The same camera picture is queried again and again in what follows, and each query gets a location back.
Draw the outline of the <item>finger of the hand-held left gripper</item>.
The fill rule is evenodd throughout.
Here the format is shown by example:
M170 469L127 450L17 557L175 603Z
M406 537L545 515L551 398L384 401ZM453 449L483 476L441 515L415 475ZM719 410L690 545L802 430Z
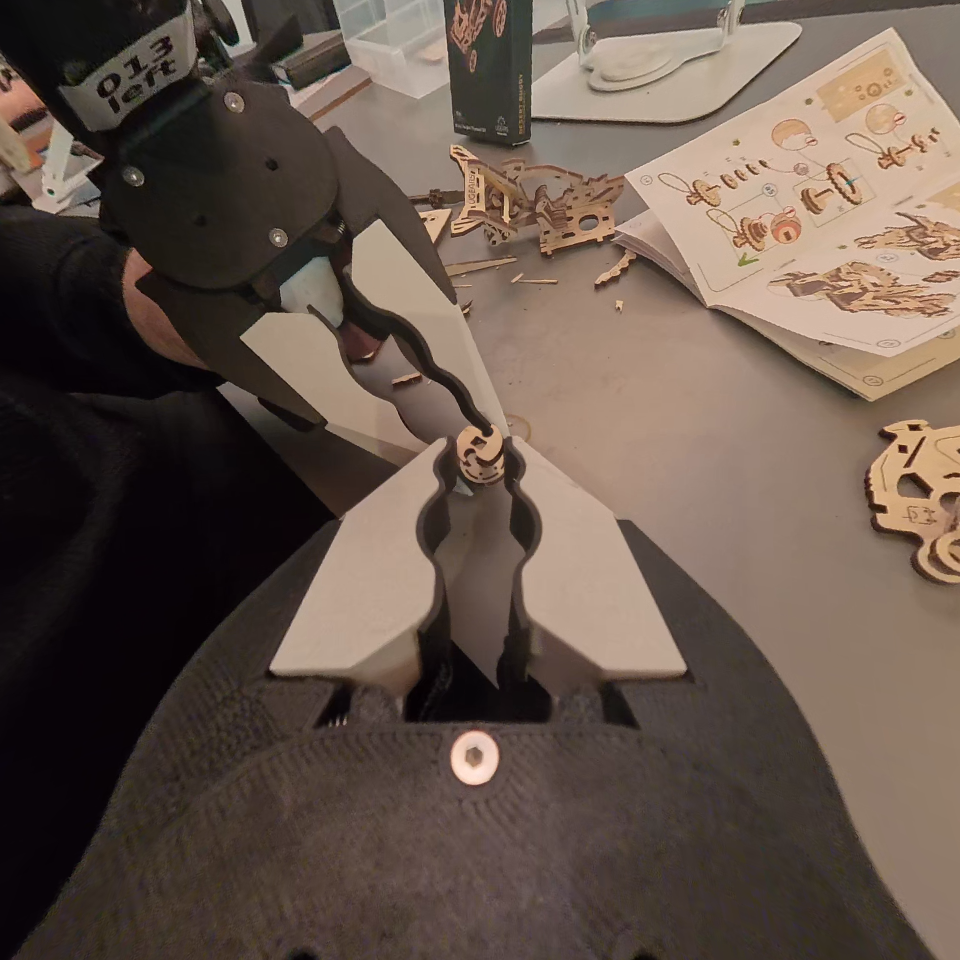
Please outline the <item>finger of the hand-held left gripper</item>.
M342 293L357 325L404 345L415 368L449 391L470 425L486 435L496 427L508 436L504 411L460 305L384 222L374 222L353 239Z
M325 421L326 430L383 460L412 460L426 449L396 407L356 378L340 331L344 300L327 258L314 258L280 286L282 306L304 313L270 312L241 341Z

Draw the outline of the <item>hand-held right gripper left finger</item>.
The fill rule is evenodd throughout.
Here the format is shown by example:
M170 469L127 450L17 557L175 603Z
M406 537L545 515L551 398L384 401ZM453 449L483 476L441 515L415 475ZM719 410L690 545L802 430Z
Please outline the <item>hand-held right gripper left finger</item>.
M270 662L280 678L318 677L404 698L424 671L420 633L443 590L428 510L447 507L456 466L439 438L348 510Z

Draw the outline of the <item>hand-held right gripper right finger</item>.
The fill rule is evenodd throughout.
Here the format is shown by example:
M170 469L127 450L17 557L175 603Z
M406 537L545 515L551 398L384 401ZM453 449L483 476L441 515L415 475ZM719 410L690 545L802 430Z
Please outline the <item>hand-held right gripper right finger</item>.
M520 438L504 445L519 669L554 697L674 680L686 661L615 514Z

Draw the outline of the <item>wooden hub disc part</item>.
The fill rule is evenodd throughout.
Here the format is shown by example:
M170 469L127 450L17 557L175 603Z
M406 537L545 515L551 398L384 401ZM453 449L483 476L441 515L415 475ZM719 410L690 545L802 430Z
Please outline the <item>wooden hub disc part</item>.
M456 456L460 474L469 485L494 486L505 476L503 437L491 424L486 431L466 426L456 439Z

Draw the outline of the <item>person's left forearm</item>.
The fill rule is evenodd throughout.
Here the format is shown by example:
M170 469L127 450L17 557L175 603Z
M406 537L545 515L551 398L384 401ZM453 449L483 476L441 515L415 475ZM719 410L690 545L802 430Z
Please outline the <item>person's left forearm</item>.
M124 302L124 248L88 221L1 210L2 371L67 393L152 399L162 357Z

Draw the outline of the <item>partly built wooden model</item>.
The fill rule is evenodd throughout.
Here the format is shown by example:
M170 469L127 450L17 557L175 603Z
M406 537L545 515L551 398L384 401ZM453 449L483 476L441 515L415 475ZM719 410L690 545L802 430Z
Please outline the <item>partly built wooden model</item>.
M627 186L622 174L587 176L554 164L513 156L494 164L461 145L450 159L463 178L461 211L450 222L453 236L482 230L491 246L537 229L541 254L589 242L601 244L616 232L614 206Z

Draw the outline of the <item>dark green model box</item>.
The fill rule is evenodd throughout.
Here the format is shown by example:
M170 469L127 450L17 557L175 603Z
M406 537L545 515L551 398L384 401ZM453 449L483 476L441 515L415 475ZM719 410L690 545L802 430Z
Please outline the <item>dark green model box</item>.
M453 131L506 147L531 138L532 1L445 1Z

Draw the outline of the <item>person's left hand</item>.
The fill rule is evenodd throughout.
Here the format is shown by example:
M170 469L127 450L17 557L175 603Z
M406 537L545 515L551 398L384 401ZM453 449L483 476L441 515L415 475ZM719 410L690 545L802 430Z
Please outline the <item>person's left hand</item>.
M122 357L130 382L143 397L221 387L226 379L200 359L175 330L162 307L139 289L138 282L151 273L152 267L143 256L129 248L122 274L128 328Z

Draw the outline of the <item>black pouch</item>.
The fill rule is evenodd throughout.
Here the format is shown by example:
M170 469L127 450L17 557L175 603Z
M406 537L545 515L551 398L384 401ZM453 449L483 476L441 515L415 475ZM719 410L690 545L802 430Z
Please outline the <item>black pouch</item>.
M273 65L274 73L292 90L304 90L319 80L342 70L352 63L345 48L322 51L300 51Z

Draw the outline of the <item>clear plastic container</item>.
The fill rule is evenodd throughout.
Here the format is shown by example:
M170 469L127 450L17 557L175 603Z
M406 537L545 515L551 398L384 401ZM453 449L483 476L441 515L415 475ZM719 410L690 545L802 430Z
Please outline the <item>clear plastic container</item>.
M351 61L372 81L421 99L450 83L441 1L334 1Z

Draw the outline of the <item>flat wooden car body panel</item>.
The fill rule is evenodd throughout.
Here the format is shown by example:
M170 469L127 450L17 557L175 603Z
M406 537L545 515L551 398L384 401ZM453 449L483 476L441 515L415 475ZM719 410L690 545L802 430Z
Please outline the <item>flat wooden car body panel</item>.
M959 583L959 427L910 418L882 427L888 442L865 474L871 525L914 545L911 564L941 585Z

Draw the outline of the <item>white document stand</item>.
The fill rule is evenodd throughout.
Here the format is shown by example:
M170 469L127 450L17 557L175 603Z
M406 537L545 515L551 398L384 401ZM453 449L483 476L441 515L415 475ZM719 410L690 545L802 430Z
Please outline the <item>white document stand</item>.
M796 22L741 25L725 2L716 26L598 39L586 2L567 2L575 53L536 79L534 120L683 124L716 113L786 52Z

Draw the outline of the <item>open instruction booklet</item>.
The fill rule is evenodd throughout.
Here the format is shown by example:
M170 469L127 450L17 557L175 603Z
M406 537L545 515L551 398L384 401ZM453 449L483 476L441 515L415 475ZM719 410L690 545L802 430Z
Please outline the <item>open instruction booklet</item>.
M619 242L862 399L958 362L958 116L895 29L627 181Z

